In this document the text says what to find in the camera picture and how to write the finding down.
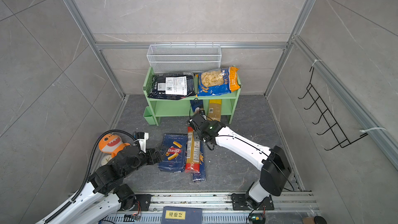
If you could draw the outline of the yellow spaghetti packet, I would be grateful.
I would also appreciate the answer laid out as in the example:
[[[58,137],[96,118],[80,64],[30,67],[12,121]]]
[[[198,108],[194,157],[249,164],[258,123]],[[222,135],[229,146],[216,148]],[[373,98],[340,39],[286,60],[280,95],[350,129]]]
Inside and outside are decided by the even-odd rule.
[[[210,100],[207,119],[221,121],[222,100]]]

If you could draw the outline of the Ankara spaghetti packet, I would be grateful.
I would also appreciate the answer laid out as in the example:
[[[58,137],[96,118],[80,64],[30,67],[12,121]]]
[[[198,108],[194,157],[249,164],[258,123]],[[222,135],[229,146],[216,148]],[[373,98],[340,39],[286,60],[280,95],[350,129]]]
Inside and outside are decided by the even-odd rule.
[[[194,114],[200,113],[202,115],[205,115],[203,100],[199,100],[199,99],[190,100],[190,104],[191,104],[192,112]]]

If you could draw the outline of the red spaghetti packet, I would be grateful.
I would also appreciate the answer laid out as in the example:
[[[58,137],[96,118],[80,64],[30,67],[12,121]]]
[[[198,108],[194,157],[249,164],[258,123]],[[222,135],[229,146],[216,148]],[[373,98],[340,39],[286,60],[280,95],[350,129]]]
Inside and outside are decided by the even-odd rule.
[[[200,147],[201,143],[195,137],[195,132],[192,127],[188,127],[188,141],[186,153],[185,172],[199,173],[200,171]]]

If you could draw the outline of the blue Barilla pasta box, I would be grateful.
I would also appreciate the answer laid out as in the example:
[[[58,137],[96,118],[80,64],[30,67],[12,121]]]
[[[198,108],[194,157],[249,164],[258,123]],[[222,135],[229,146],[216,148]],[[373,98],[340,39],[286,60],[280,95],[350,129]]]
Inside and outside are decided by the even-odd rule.
[[[164,134],[158,168],[162,172],[179,173],[185,170],[188,136],[186,134]]]

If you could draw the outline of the blue spaghetti packet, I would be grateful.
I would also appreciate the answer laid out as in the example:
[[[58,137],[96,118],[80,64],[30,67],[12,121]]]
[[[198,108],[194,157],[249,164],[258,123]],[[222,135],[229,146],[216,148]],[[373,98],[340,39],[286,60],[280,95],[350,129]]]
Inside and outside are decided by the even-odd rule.
[[[199,173],[192,173],[192,180],[194,183],[206,181],[206,168],[204,159],[204,144],[200,147],[200,171]]]

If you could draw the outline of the blue orange shell pasta bag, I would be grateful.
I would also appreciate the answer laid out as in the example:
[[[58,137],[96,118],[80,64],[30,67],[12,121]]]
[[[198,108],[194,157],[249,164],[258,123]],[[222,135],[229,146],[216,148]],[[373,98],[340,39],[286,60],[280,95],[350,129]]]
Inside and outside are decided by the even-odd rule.
[[[240,89],[238,68],[219,68],[198,75],[198,96],[220,96]]]

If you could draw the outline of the black pasta bag white label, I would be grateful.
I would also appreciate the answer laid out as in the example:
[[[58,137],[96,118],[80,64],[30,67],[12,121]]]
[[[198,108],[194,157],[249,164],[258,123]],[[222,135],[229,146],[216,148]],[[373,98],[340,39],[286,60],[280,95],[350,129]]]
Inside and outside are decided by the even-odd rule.
[[[189,72],[155,74],[148,93],[149,98],[160,100],[181,100],[195,95],[194,74]]]

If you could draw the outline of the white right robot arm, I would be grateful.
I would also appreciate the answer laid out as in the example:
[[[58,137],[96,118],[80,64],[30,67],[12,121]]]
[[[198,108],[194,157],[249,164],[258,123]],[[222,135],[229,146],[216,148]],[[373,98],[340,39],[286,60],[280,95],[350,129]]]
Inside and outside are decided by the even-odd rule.
[[[188,125],[194,129],[201,141],[210,150],[215,146],[224,147],[246,159],[260,171],[260,178],[255,181],[244,196],[244,203],[251,209],[258,208],[270,196],[279,197],[289,183],[292,169],[284,150],[257,144],[230,127],[216,120],[208,120],[200,113],[194,114]]]

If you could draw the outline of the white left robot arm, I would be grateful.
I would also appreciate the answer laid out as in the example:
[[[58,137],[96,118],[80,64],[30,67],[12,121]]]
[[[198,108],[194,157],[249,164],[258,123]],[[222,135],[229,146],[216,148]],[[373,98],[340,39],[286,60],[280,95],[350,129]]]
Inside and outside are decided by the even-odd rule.
[[[162,160],[158,148],[145,152],[137,146],[127,146],[84,179],[77,192],[39,224],[94,224],[118,210],[138,206],[136,195],[123,180],[144,166]]]

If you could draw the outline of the green wooden shelf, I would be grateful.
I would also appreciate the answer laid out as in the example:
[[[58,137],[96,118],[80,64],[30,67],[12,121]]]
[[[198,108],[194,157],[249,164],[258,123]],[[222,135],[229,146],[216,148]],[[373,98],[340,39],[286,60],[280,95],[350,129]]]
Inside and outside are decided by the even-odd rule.
[[[144,84],[143,92],[148,102],[148,106],[144,111],[144,118],[150,125],[160,125],[162,117],[186,117],[192,115],[191,101],[198,99],[202,100],[204,104],[204,110],[207,112],[209,109],[209,102],[211,100],[221,100],[221,114],[228,117],[229,123],[232,122],[234,112],[237,106],[238,98],[240,95],[240,89],[219,96],[191,96],[181,100],[164,100],[164,99],[152,99],[148,96],[151,89],[153,77],[155,72],[153,68],[148,69]]]

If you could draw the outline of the small round alarm clock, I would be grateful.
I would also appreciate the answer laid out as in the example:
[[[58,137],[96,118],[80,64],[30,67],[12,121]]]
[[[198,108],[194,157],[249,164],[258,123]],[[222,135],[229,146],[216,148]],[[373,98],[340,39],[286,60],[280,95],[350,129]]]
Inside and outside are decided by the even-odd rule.
[[[111,155],[106,155],[101,159],[100,165],[104,166],[106,164],[108,164],[110,162],[110,160],[112,159]]]

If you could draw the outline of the orange shark plush toy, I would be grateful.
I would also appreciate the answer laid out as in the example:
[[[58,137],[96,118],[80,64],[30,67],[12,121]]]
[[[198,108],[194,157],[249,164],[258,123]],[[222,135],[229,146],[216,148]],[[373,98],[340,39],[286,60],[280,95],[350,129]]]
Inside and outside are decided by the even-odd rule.
[[[111,158],[114,158],[118,152],[130,145],[129,143],[124,143],[118,135],[107,134],[100,140],[98,147],[101,152],[109,154]]]

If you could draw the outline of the metal base rail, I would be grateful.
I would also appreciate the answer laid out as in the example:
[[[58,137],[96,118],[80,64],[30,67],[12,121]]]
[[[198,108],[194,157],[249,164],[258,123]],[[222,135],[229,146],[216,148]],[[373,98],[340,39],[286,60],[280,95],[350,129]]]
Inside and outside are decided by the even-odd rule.
[[[130,210],[118,210],[125,215],[137,213],[141,221],[150,223],[150,214],[162,213],[165,206],[201,208],[203,214],[211,215],[216,222],[227,222],[233,218],[242,217],[246,220],[249,215],[276,213],[308,213],[320,212],[313,194],[309,192],[283,192],[279,197],[269,197],[256,209],[251,209],[244,203],[243,194],[228,192],[153,192],[151,194],[136,195],[138,206]]]

